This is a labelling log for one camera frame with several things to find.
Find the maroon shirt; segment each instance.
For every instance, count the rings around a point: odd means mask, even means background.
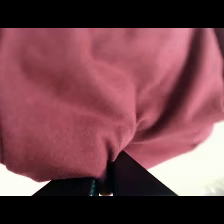
[[[222,120],[214,29],[1,29],[0,161],[45,181],[101,178],[125,150],[145,168]]]

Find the fabric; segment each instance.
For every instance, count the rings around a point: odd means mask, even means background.
[[[0,161],[36,181],[103,178],[192,150],[223,113],[214,29],[0,30]]]

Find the red cloth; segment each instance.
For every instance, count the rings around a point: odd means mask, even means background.
[[[45,181],[102,178],[125,150],[145,168],[223,119],[213,29],[1,29],[0,160]]]

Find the white surface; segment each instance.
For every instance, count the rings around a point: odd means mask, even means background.
[[[178,195],[205,195],[206,186],[224,179],[224,122],[194,151],[166,161],[149,171]],[[48,182],[37,183],[0,165],[0,196],[32,195]]]

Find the black object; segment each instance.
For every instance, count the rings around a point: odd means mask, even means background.
[[[121,152],[107,177],[114,196],[175,196],[127,153]],[[98,196],[99,183],[94,178],[52,180],[33,196]]]

